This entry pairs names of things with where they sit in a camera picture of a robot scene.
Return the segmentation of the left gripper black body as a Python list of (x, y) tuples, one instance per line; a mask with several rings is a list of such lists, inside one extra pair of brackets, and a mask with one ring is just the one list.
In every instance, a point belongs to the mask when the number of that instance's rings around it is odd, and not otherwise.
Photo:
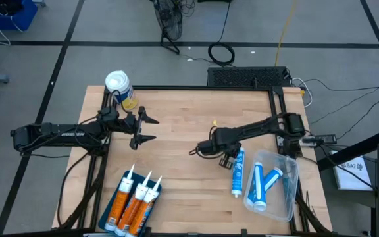
[(135, 140), (142, 140), (141, 135), (141, 115), (135, 116), (133, 113), (128, 113), (125, 118), (118, 120), (117, 132), (133, 135)]

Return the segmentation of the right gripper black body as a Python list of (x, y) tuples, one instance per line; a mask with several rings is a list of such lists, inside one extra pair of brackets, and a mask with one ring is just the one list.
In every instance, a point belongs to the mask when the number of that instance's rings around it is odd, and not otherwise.
[(225, 156), (225, 157), (232, 157), (236, 158), (240, 152), (241, 149), (241, 143), (240, 142), (233, 142), (229, 144), (224, 143), (217, 143), (216, 144), (216, 150), (218, 151), (218, 157)]

